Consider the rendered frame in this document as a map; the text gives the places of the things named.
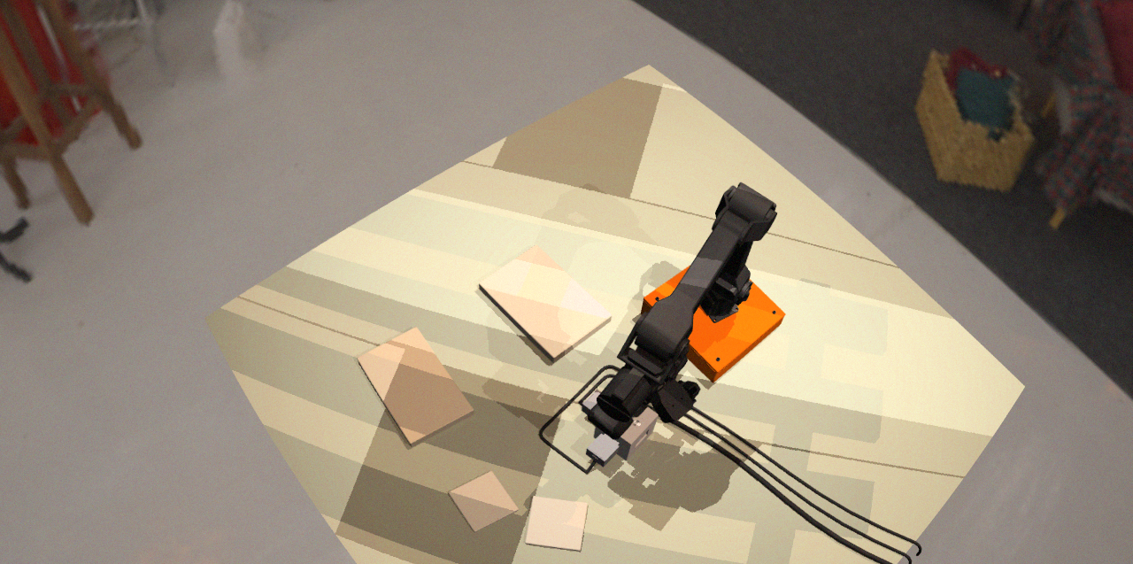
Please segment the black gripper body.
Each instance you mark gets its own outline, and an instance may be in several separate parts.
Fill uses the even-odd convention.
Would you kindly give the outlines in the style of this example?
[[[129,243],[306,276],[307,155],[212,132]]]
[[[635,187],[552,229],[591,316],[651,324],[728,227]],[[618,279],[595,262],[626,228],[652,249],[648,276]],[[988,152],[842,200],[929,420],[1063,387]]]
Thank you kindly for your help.
[[[684,357],[684,359],[682,360],[682,365],[678,367],[678,371],[682,370],[687,361],[688,359],[687,357]],[[605,431],[612,441],[617,441],[620,438],[620,435],[622,435],[623,431],[628,430],[630,424],[634,424],[634,418],[631,418],[627,422],[616,421],[615,419],[612,418],[612,416],[605,415],[602,408],[597,404],[590,409],[590,413],[588,413],[588,420],[590,420],[590,422],[593,424],[596,424],[597,429]]]

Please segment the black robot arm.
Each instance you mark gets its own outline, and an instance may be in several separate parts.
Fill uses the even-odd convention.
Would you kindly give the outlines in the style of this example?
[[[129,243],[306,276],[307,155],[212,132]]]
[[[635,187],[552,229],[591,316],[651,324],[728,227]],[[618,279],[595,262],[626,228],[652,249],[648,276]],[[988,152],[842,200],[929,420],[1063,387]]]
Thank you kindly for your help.
[[[685,270],[672,294],[641,314],[617,354],[627,362],[597,396],[605,415],[627,422],[638,408],[651,403],[662,422],[680,420],[697,402],[700,387],[675,381],[690,345],[695,311],[701,305],[713,323],[739,313],[753,282],[747,257],[776,220],[776,204],[747,183],[731,186],[715,212],[712,234]],[[636,344],[636,350],[630,349]],[[676,371],[676,373],[675,373]],[[665,385],[662,385],[663,382]],[[654,393],[654,385],[659,385]],[[649,393],[651,395],[649,396]]]

